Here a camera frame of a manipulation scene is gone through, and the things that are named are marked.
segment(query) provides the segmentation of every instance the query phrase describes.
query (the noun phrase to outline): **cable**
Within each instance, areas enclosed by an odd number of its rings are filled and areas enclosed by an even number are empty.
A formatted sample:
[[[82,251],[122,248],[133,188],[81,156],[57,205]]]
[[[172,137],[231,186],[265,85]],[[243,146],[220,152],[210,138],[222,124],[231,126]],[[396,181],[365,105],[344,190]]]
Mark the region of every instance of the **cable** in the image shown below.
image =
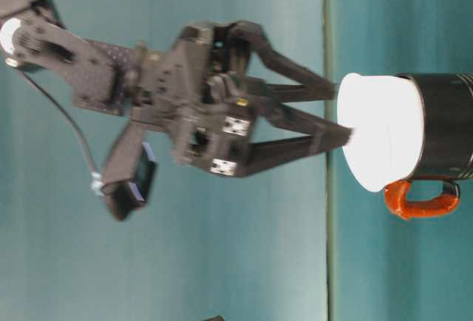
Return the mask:
[[[90,169],[90,173],[92,174],[94,179],[96,179],[96,177],[98,176],[97,165],[95,164],[92,152],[90,151],[89,143],[87,142],[87,139],[85,138],[84,133],[82,132],[79,125],[77,125],[74,119],[72,119],[71,115],[45,89],[43,89],[36,82],[34,82],[34,80],[31,79],[25,72],[21,70],[16,71],[34,90],[44,95],[52,103],[52,105],[54,105],[54,107],[61,112],[61,114],[66,118],[66,121],[70,124],[70,126],[72,126],[72,129],[74,130],[74,133],[79,141],[79,145],[81,146],[82,153],[84,154],[84,157],[86,159],[87,166]]]

